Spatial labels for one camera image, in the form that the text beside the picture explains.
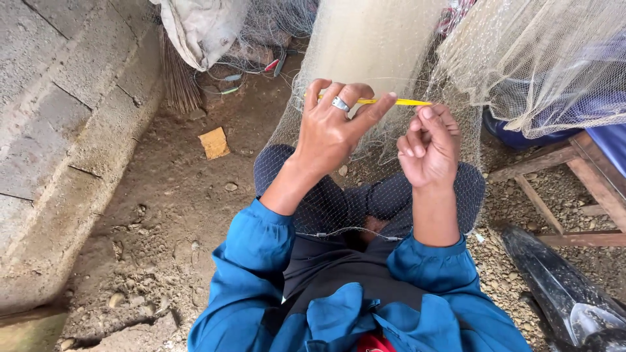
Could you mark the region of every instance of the dirt floor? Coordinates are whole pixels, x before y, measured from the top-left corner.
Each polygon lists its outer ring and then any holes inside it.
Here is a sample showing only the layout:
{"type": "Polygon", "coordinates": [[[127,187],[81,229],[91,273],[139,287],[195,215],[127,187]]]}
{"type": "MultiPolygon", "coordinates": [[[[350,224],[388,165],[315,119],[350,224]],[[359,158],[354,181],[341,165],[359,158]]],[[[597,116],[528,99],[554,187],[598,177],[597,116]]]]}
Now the dirt floor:
{"type": "MultiPolygon", "coordinates": [[[[298,61],[288,60],[283,72],[293,76],[298,61]]],[[[259,75],[246,79],[236,93],[207,95],[206,116],[180,116],[163,107],[154,117],[76,261],[65,294],[70,316],[58,349],[102,345],[103,338],[134,326],[133,334],[140,334],[141,341],[156,343],[139,346],[135,339],[118,339],[125,351],[186,351],[187,333],[207,305],[215,269],[210,253],[224,240],[232,217],[253,199],[254,159],[290,96],[289,79],[259,75]],[[206,160],[197,136],[217,127],[223,127],[231,153],[206,160]],[[227,189],[227,184],[235,184],[236,189],[232,185],[227,189]],[[173,333],[138,328],[171,316],[178,326],[173,333]]],[[[485,170],[522,156],[508,153],[503,157],[499,151],[484,148],[485,170]]],[[[555,168],[530,178],[567,229],[614,226],[606,217],[578,215],[578,208],[592,198],[569,170],[555,168]]],[[[546,224],[514,183],[489,184],[476,228],[486,241],[479,243],[471,236],[468,242],[483,290],[540,351],[545,345],[536,317],[518,301],[525,284],[489,227],[491,221],[502,219],[528,229],[546,224]]],[[[626,273],[615,270],[616,263],[626,262],[626,249],[560,250],[591,280],[626,299],[626,273]]]]}

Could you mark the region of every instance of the concrete wall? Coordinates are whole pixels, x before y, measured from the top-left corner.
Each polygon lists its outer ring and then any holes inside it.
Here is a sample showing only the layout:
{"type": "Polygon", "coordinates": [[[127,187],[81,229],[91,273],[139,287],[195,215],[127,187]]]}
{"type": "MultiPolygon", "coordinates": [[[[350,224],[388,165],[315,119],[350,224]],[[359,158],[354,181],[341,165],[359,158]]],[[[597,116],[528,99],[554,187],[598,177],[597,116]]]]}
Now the concrete wall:
{"type": "Polygon", "coordinates": [[[0,3],[0,315],[52,300],[160,102],[145,0],[0,3]]]}

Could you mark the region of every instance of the wooden frame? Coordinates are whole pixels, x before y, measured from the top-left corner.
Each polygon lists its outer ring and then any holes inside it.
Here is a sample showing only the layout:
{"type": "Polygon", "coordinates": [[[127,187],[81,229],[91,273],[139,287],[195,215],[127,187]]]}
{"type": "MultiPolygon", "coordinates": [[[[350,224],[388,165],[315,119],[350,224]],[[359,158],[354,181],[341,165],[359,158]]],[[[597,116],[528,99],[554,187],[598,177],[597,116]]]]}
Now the wooden frame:
{"type": "Polygon", "coordinates": [[[552,228],[552,233],[536,235],[543,242],[551,246],[626,246],[626,179],[587,132],[580,132],[567,141],[544,147],[528,158],[492,172],[488,177],[492,182],[508,179],[515,179],[537,212],[552,228]],[[558,219],[524,178],[525,173],[562,163],[570,167],[598,202],[597,205],[582,207],[583,214],[607,214],[619,230],[565,232],[558,219]]]}

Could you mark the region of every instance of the red cloth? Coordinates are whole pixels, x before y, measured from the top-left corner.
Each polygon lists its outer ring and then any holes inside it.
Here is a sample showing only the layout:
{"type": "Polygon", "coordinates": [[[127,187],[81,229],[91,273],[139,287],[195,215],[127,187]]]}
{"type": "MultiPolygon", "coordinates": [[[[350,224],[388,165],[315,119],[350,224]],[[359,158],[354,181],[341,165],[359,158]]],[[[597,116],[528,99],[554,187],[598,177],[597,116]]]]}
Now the red cloth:
{"type": "Polygon", "coordinates": [[[356,352],[396,352],[384,336],[365,333],[356,344],[356,352]]]}

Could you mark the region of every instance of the person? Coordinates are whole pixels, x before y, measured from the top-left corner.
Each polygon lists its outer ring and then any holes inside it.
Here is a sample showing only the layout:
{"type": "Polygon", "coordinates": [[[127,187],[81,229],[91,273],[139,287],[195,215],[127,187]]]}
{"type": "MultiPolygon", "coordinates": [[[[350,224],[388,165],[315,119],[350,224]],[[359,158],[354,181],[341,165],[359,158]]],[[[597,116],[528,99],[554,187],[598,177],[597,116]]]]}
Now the person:
{"type": "Polygon", "coordinates": [[[190,352],[531,351],[480,291],[463,233],[485,181],[458,162],[461,132],[449,108],[416,109],[397,142],[403,172],[346,190],[330,178],[397,100],[385,94],[348,118],[357,99],[373,96],[362,83],[314,80],[297,147],[259,153],[257,198],[213,252],[190,352]],[[358,250],[342,231],[353,227],[377,235],[363,236],[358,250]]]}

